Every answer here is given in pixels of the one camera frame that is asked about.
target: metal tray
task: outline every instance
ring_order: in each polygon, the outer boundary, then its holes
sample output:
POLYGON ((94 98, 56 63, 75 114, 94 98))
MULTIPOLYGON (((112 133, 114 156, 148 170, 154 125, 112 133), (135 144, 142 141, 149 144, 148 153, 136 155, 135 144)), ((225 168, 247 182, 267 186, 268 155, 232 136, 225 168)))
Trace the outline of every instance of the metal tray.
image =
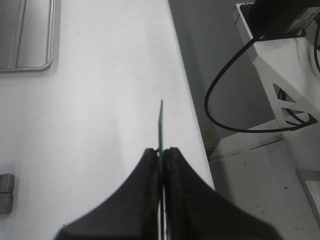
POLYGON ((0 73, 51 65, 55 16, 56 0, 0 1, 0 73))

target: gray floor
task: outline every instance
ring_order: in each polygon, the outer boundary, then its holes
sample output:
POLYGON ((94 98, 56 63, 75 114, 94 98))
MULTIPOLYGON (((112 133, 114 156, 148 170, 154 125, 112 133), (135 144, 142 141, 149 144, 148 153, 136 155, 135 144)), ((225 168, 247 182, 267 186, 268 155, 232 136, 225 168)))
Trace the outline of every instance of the gray floor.
MULTIPOLYGON (((211 123, 204 111, 206 91, 227 61, 243 46, 231 13, 243 0, 170 0, 196 114, 206 148, 233 134, 211 123)), ((274 119, 258 74, 245 54, 226 73, 210 99, 220 122, 251 128, 274 119)))

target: white table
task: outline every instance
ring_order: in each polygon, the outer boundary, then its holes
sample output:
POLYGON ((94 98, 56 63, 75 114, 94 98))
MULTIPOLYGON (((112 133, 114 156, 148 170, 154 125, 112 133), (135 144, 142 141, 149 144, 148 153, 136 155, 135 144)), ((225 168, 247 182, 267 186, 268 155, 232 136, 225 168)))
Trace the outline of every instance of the white table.
POLYGON ((52 66, 0 74, 0 240, 52 239, 110 196, 158 148, 161 99, 164 146, 213 187, 167 1, 62 1, 52 66))

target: gray metal block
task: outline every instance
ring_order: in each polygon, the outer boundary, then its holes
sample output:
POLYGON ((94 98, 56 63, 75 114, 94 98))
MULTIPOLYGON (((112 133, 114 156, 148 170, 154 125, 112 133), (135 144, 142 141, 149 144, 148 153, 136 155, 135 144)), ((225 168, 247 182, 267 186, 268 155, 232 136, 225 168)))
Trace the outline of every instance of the gray metal block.
POLYGON ((0 175, 0 194, 12 194, 15 187, 15 176, 12 174, 0 175))
POLYGON ((0 214, 9 214, 12 211, 14 196, 11 193, 0 194, 0 214))

